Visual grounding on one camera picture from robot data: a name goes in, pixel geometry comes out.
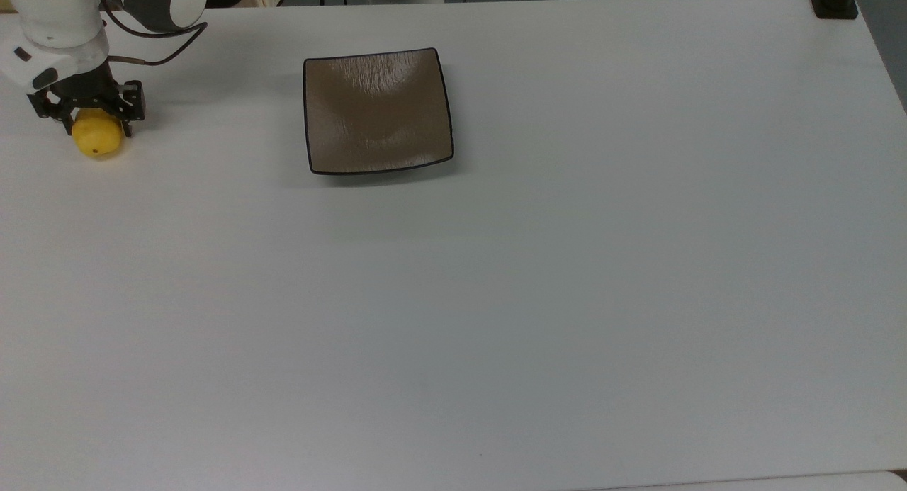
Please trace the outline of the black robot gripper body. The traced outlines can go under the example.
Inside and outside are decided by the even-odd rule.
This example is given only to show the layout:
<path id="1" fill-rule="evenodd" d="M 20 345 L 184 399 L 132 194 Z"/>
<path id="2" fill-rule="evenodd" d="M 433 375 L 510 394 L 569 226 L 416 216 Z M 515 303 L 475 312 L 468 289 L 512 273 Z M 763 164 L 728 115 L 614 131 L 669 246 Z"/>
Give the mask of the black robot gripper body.
<path id="1" fill-rule="evenodd" d="M 88 72 L 72 75 L 50 86 L 62 106 L 74 109 L 104 109 L 122 111 L 118 84 L 111 74 L 107 60 Z"/>

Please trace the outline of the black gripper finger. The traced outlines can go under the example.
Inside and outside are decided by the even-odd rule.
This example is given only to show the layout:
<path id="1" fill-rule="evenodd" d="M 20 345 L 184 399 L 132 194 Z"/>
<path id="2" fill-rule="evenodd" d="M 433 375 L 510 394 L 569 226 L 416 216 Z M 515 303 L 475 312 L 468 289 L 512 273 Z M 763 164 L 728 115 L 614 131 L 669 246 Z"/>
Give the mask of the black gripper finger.
<path id="1" fill-rule="evenodd" d="M 118 85 L 117 119 L 126 138 L 133 138 L 133 123 L 146 119 L 145 90 L 141 81 Z"/>
<path id="2" fill-rule="evenodd" d="M 36 93 L 27 94 L 27 98 L 39 118 L 53 119 L 55 122 L 61 123 L 66 135 L 72 135 L 74 99 L 64 96 L 57 101 L 52 101 L 51 94 L 54 93 L 50 90 L 39 90 Z"/>

